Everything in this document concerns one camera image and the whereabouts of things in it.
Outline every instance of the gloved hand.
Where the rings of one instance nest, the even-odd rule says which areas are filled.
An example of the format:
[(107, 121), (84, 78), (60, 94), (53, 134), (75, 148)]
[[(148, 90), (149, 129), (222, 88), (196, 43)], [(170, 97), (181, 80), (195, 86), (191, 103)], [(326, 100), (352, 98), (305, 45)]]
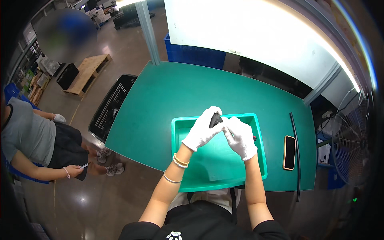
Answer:
[(199, 147), (204, 146), (216, 134), (223, 131), (225, 126), (222, 122), (213, 128), (209, 128), (209, 123), (211, 122), (211, 118), (214, 113), (223, 115), (219, 107), (210, 107), (206, 109), (203, 114), (201, 114), (201, 116), (196, 120), (187, 137), (185, 137), (185, 139), (181, 142), (196, 152)]
[(222, 119), (226, 125), (224, 135), (228, 141), (228, 145), (233, 151), (240, 155), (241, 160), (246, 161), (251, 159), (257, 153), (251, 126), (243, 123), (237, 117), (232, 117), (231, 119), (222, 117)]
[(53, 115), (53, 121), (54, 121), (54, 122), (65, 123), (65, 117), (63, 117), (63, 116), (60, 115), (60, 114), (54, 114), (54, 115)]

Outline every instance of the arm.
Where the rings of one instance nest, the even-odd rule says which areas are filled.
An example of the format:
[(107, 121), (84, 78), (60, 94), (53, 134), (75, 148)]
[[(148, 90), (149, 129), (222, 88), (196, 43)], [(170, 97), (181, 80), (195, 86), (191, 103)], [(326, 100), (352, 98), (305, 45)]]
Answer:
[[(177, 158), (182, 162), (188, 162), (193, 151), (184, 144), (181, 144), (177, 152)], [(166, 170), (166, 176), (175, 182), (183, 179), (185, 168), (179, 167), (173, 161)], [(164, 176), (161, 177), (152, 197), (149, 200), (144, 213), (141, 215), (139, 222), (152, 222), (159, 227), (163, 226), (167, 216), (167, 210), (173, 199), (176, 197), (180, 188), (180, 183), (174, 184), (167, 181)]]
[(34, 109), (33, 112), (43, 118), (46, 118), (46, 119), (49, 119), (49, 120), (53, 120), (54, 118), (54, 114), (53, 113), (46, 113), (46, 112), (43, 112), (43, 111), (40, 111), (40, 110), (37, 110), (37, 109)]
[[(34, 165), (19, 150), (12, 158), (11, 165), (19, 172), (41, 181), (50, 181), (68, 176), (64, 169), (53, 169)], [(69, 165), (66, 167), (71, 177), (76, 177), (83, 171), (83, 169), (79, 169), (78, 167), (80, 166)]]
[(245, 198), (252, 229), (259, 223), (273, 220), (265, 201), (265, 191), (257, 159), (257, 147), (253, 141), (252, 128), (232, 117), (222, 117), (227, 128), (224, 129), (229, 146), (240, 155), (245, 164)]
[(245, 198), (247, 200), (251, 227), (254, 229), (259, 223), (273, 220), (266, 205), (263, 180), (260, 173), (257, 154), (244, 162), (245, 164)]
[(39, 115), (40, 117), (52, 120), (54, 122), (65, 123), (65, 117), (60, 115), (60, 114), (46, 113), (46, 112), (43, 112), (43, 111), (40, 111), (40, 110), (37, 110), (37, 109), (34, 109), (33, 112), (35, 114)]
[[(180, 149), (176, 153), (177, 158), (181, 162), (188, 162), (192, 153), (204, 146), (216, 134), (224, 130), (224, 124), (219, 123), (213, 128), (209, 128), (209, 123), (214, 113), (222, 115), (219, 107), (210, 107), (196, 120), (194, 126), (189, 131), (187, 137), (182, 140)], [(168, 179), (178, 182), (183, 178), (185, 168), (179, 167), (173, 161), (165, 171)], [(164, 176), (161, 177), (157, 184), (151, 199), (144, 213), (141, 215), (139, 222), (152, 222), (159, 227), (164, 225), (169, 205), (176, 197), (180, 188), (180, 183), (171, 183)]]

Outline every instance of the wooden pallet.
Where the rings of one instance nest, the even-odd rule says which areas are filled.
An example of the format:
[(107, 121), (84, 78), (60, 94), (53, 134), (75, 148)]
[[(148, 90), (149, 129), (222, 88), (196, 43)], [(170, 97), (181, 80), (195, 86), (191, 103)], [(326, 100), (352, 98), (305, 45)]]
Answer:
[(109, 54), (84, 59), (78, 67), (79, 73), (73, 80), (71, 86), (67, 90), (63, 91), (83, 97), (99, 73), (103, 71), (111, 60), (112, 58)]

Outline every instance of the white board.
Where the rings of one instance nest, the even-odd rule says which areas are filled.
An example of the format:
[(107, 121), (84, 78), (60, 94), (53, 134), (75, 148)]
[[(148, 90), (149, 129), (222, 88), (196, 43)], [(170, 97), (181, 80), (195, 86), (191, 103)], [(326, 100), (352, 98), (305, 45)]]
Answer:
[(335, 63), (314, 30), (266, 0), (165, 0), (165, 7), (171, 44), (251, 58), (311, 88)]

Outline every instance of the gray t-shirt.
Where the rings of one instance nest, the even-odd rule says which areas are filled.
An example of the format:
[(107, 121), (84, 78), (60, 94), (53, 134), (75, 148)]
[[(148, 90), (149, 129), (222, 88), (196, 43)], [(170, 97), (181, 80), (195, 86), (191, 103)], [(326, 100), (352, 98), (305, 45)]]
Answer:
[(11, 114), (1, 132), (6, 159), (11, 162), (20, 150), (32, 162), (48, 166), (55, 145), (55, 123), (35, 114), (31, 104), (17, 98), (11, 98), (8, 105)]

